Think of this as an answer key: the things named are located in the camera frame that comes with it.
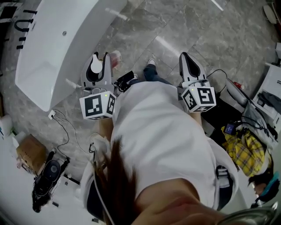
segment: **white bathtub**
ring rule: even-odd
[[[25,33],[16,85],[49,111],[74,91],[85,62],[125,5],[126,0],[42,0]]]

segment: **black device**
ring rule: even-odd
[[[54,151],[51,151],[46,165],[39,176],[34,178],[34,187],[32,192],[33,210],[37,213],[41,211],[41,207],[45,205],[52,196],[51,191],[56,186],[61,174],[69,165],[69,158],[62,165],[58,161],[53,160]]]
[[[225,127],[224,127],[224,133],[226,134],[230,134],[230,135],[235,135],[236,134],[236,127],[237,124],[235,123],[228,123]]]
[[[130,85],[128,85],[128,82],[133,78],[134,78],[134,73],[133,71],[130,71],[124,76],[117,79],[117,81],[114,84],[119,88],[119,91],[125,92],[130,87]]]

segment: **cardboard box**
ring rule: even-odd
[[[46,147],[31,134],[18,146],[17,154],[36,174],[46,161]]]

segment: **strap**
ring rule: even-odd
[[[217,210],[221,210],[231,199],[233,180],[231,179],[227,168],[224,166],[218,166],[216,168],[216,177],[220,183],[219,206]]]

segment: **white cabinet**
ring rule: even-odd
[[[259,104],[258,94],[262,91],[269,92],[281,98],[281,68],[268,63],[266,63],[266,65],[269,66],[269,70],[253,101],[256,103],[257,108],[263,113],[268,123],[272,127],[275,127],[276,132],[279,133],[281,131],[281,115],[275,108]]]

